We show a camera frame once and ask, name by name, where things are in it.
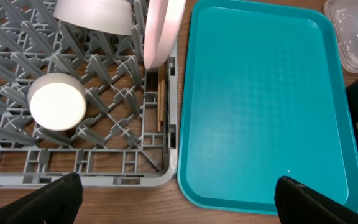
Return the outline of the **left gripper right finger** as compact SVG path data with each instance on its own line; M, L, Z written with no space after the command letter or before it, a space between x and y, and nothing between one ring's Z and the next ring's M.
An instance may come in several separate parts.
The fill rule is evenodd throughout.
M277 181L274 201L281 223L358 224L358 213L288 176Z

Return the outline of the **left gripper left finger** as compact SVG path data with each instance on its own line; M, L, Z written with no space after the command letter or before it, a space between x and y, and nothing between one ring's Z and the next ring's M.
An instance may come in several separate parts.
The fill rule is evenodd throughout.
M82 202L81 179L72 172L0 208L0 224L73 223Z

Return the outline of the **white cup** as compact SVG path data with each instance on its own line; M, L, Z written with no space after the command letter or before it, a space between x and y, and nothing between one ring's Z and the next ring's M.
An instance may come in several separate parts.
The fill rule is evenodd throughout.
M52 131L76 127L85 117L85 88L65 73L48 73L31 84L27 101L34 121Z

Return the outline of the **wooden chopstick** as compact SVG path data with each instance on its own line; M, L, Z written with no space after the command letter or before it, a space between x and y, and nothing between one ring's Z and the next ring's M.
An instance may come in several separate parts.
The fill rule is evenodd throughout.
M157 92L157 132L161 132L160 107L161 107L161 82L163 78L163 65L158 68L158 92Z
M160 118L159 121L164 121L164 111L165 111L165 77L166 77L166 63L164 62L159 70L159 77L160 77Z

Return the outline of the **grey bowl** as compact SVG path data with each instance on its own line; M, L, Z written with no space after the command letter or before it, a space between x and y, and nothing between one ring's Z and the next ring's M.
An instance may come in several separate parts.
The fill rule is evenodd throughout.
M132 33L132 7L126 0L57 0L53 16L108 34Z

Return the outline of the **large white plate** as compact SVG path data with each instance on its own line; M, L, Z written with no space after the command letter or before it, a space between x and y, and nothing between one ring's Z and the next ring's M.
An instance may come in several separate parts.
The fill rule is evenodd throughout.
M144 66L161 66L169 57L180 29L186 0L150 0L145 26Z

